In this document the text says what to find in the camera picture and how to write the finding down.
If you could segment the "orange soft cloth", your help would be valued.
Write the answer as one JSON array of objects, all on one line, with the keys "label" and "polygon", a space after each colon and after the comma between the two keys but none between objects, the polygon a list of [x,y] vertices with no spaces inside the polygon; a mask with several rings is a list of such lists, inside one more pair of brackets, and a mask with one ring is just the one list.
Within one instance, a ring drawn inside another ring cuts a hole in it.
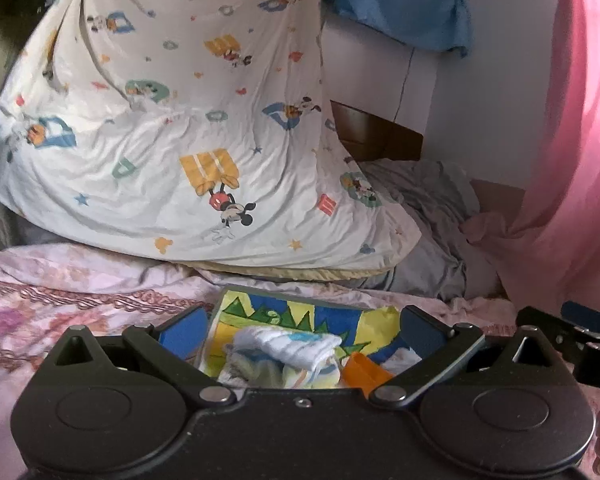
[{"label": "orange soft cloth", "polygon": [[353,352],[341,371],[341,379],[350,388],[361,389],[368,396],[393,378],[393,374],[377,365],[361,352]]}]

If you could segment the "white towel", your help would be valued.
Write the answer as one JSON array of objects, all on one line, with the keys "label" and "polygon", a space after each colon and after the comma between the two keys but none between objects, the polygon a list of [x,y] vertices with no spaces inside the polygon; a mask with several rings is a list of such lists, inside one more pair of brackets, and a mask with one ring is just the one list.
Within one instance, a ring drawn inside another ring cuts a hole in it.
[{"label": "white towel", "polygon": [[332,334],[294,332],[275,326],[238,330],[224,347],[219,382],[237,388],[330,389],[340,384]]}]

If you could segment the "pink curtain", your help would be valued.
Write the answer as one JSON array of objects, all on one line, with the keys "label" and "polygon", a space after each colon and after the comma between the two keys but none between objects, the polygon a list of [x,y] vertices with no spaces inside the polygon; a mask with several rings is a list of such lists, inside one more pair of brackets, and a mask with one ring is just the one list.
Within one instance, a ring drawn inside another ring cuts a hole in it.
[{"label": "pink curtain", "polygon": [[544,140],[515,219],[463,230],[516,306],[600,310],[600,0],[558,0]]}]

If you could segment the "dinosaur print storage box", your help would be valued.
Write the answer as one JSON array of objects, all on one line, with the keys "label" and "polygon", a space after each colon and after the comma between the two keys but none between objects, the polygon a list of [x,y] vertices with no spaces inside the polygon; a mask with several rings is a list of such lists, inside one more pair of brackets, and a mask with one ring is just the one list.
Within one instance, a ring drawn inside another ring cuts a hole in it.
[{"label": "dinosaur print storage box", "polygon": [[400,312],[394,307],[364,310],[233,286],[222,290],[210,315],[208,334],[196,354],[198,370],[219,380],[224,347],[238,330],[249,326],[340,337],[336,350],[340,372],[353,352],[365,354],[393,377],[420,361],[399,335]]}]

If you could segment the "grey blanket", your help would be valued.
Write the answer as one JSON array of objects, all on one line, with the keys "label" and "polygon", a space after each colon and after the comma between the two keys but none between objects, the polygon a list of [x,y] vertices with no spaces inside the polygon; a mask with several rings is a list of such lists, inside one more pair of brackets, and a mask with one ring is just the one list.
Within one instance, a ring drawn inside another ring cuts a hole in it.
[{"label": "grey blanket", "polygon": [[384,274],[345,282],[357,289],[400,292],[449,302],[502,293],[494,266],[468,243],[460,226],[480,205],[467,174],[449,162],[381,159],[361,168],[374,188],[401,205],[422,236],[397,266]]}]

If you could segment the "pink floral bed quilt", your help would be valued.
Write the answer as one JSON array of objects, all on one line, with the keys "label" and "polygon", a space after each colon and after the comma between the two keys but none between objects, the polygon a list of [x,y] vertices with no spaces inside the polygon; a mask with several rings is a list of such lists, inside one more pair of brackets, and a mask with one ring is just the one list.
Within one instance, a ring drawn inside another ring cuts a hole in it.
[{"label": "pink floral bed quilt", "polygon": [[117,335],[137,322],[161,323],[189,307],[211,310],[230,285],[361,309],[414,304],[443,322],[473,322],[490,335],[509,335],[514,328],[515,308],[505,299],[439,300],[358,286],[274,283],[73,244],[5,249],[0,252],[0,479],[17,479],[26,469],[10,434],[10,414],[66,328],[85,325],[96,335]]}]

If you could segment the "dark wooden headboard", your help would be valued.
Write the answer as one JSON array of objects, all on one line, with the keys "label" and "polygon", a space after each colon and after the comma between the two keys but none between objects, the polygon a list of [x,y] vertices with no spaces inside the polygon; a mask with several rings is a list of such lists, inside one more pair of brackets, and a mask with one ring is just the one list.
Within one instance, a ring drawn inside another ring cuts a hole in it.
[{"label": "dark wooden headboard", "polygon": [[341,143],[357,162],[422,157],[424,136],[417,131],[335,101],[332,116]]}]

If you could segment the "Mickey Mouse print pillow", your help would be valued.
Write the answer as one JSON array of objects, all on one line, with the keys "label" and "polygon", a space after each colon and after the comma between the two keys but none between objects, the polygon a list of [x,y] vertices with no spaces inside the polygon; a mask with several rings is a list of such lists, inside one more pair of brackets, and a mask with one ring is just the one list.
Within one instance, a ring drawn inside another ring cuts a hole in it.
[{"label": "Mickey Mouse print pillow", "polygon": [[415,220],[341,144],[321,0],[56,0],[0,95],[0,203],[112,252],[367,278]]}]

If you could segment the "blue cloth on wall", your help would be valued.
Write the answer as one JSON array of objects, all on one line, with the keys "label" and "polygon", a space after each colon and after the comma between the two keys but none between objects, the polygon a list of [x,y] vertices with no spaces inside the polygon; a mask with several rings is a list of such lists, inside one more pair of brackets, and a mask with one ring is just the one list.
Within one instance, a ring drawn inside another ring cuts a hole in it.
[{"label": "blue cloth on wall", "polygon": [[456,51],[472,47],[466,0],[326,0],[332,12],[415,49]]}]

